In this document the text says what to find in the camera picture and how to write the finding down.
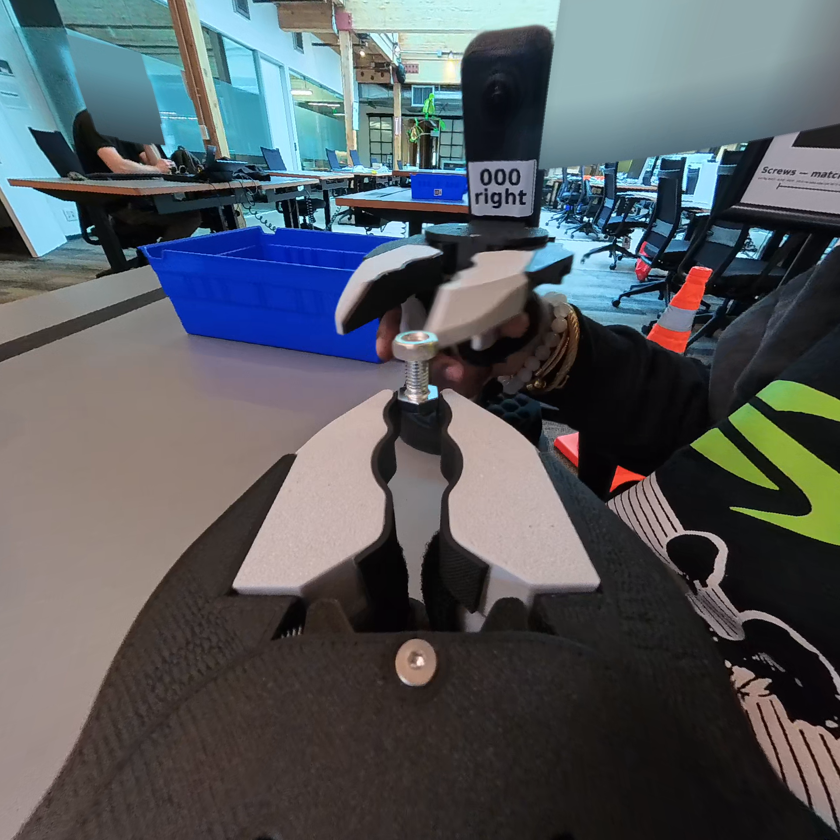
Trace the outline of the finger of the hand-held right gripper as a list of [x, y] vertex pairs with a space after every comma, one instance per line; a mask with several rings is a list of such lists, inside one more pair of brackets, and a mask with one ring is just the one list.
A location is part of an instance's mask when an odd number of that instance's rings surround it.
[[423, 330], [436, 335], [440, 347], [467, 343], [488, 350], [501, 337], [501, 326], [526, 307], [533, 257], [530, 250], [478, 253], [437, 289]]
[[449, 254], [423, 240], [375, 248], [344, 287], [335, 309], [338, 334], [351, 333], [394, 309], [410, 329], [425, 326], [437, 289], [449, 273]]

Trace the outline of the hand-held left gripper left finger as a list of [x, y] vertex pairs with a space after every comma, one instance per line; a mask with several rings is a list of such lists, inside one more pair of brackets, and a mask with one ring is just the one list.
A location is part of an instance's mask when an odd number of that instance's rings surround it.
[[237, 572], [240, 595], [338, 601], [348, 617], [407, 616], [407, 567], [388, 483], [396, 393], [383, 390], [301, 446]]

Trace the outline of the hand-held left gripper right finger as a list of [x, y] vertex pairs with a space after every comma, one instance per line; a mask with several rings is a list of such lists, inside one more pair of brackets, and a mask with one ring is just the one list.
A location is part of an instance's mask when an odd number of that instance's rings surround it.
[[431, 546], [431, 617], [488, 617], [506, 599], [529, 611], [542, 596], [599, 592], [538, 446], [452, 390], [438, 416], [447, 485]]

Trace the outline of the silver hex nut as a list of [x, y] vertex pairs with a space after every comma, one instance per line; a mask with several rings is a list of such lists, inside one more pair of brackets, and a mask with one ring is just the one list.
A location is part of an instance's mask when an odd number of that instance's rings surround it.
[[405, 363], [429, 362], [438, 350], [437, 335], [423, 330], [400, 332], [392, 341], [393, 358]]

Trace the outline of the silver hex bolt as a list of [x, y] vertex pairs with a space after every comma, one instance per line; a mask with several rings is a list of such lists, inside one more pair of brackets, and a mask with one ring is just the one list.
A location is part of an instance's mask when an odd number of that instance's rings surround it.
[[430, 360], [404, 362], [405, 381], [397, 398], [406, 409], [427, 412], [437, 406], [438, 389], [430, 381], [430, 365]]

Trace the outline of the blue plastic bin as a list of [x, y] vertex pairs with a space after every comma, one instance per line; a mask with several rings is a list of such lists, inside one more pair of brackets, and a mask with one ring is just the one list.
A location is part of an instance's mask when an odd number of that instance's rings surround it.
[[411, 174], [415, 202], [462, 204], [468, 191], [465, 171], [416, 171]]
[[339, 335], [334, 311], [352, 273], [407, 238], [245, 227], [141, 250], [184, 330], [195, 336], [378, 364], [376, 322]]

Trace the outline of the person's right forearm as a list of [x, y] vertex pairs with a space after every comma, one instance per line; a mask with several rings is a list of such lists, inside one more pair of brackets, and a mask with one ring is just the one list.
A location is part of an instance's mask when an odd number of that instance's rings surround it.
[[711, 368], [624, 325], [602, 325], [572, 309], [580, 326], [564, 383], [542, 400], [577, 431], [579, 475], [608, 498], [616, 468], [648, 476], [723, 418]]

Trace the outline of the wooden office desk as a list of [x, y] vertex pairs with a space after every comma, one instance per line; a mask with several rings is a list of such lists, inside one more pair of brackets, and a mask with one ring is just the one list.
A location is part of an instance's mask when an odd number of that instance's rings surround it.
[[335, 199], [336, 207], [351, 211], [353, 224], [365, 229], [389, 223], [407, 225], [407, 235], [420, 235], [425, 225], [466, 224], [469, 207], [464, 200], [441, 202], [417, 200], [409, 187], [387, 186], [356, 192]]
[[123, 248], [105, 208], [112, 203], [137, 199], [150, 200], [160, 214], [178, 214], [207, 208], [223, 210], [223, 229], [235, 224], [234, 214], [227, 207], [252, 203], [294, 200], [305, 186], [316, 186], [315, 178], [289, 175], [271, 176], [255, 181], [236, 176], [231, 182], [173, 182], [163, 178], [142, 178], [103, 181], [80, 177], [14, 178], [13, 187], [29, 187], [48, 196], [76, 204], [90, 205], [90, 216], [98, 240], [108, 259], [109, 273], [118, 274], [133, 265], [126, 260]]

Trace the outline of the green plant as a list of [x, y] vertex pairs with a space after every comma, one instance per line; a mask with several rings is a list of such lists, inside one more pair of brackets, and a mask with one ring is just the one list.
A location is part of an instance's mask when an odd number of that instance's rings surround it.
[[439, 131], [440, 120], [436, 110], [435, 90], [431, 88], [423, 102], [422, 114], [413, 118], [413, 123], [409, 126], [407, 138], [410, 143], [420, 144], [422, 138], [438, 136]]

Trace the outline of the small red object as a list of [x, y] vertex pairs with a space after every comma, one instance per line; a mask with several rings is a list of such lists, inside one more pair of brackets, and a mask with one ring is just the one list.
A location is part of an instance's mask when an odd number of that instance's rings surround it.
[[641, 481], [644, 476], [587, 451], [581, 466], [580, 436], [562, 434], [554, 439], [554, 449], [577, 470], [577, 475], [596, 495], [607, 498]]

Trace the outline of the black round cushion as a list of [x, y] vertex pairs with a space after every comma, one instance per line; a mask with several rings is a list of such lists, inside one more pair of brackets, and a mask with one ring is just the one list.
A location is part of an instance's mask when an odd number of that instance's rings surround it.
[[[399, 437], [407, 446], [428, 455], [440, 455], [439, 403], [437, 397], [416, 405], [400, 400]], [[543, 435], [540, 402], [523, 394], [506, 395], [499, 392], [481, 397], [478, 405], [518, 431], [531, 445], [540, 447]]]

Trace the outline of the orange traffic cone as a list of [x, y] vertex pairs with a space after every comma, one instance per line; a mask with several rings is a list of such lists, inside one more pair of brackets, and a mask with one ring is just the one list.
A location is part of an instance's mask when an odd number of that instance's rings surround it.
[[686, 351], [692, 324], [712, 273], [713, 269], [704, 266], [690, 269], [682, 287], [647, 334], [649, 341], [678, 354]]

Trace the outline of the black printed shirt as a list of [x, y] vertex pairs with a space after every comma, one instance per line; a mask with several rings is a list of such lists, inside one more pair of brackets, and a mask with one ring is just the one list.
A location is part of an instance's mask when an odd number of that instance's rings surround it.
[[839, 817], [839, 253], [736, 318], [710, 425], [609, 507], [680, 575], [764, 756]]

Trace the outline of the wooden pillar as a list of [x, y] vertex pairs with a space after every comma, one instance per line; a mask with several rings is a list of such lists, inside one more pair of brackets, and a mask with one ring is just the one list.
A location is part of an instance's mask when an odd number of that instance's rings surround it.
[[205, 146], [213, 146], [218, 156], [226, 158], [228, 142], [196, 2], [168, 1], [167, 6], [202, 140]]

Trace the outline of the white desk sign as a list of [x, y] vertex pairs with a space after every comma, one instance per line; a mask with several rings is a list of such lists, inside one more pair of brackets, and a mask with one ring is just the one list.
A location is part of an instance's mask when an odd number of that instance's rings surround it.
[[720, 218], [772, 231], [838, 236], [838, 125], [747, 144]]

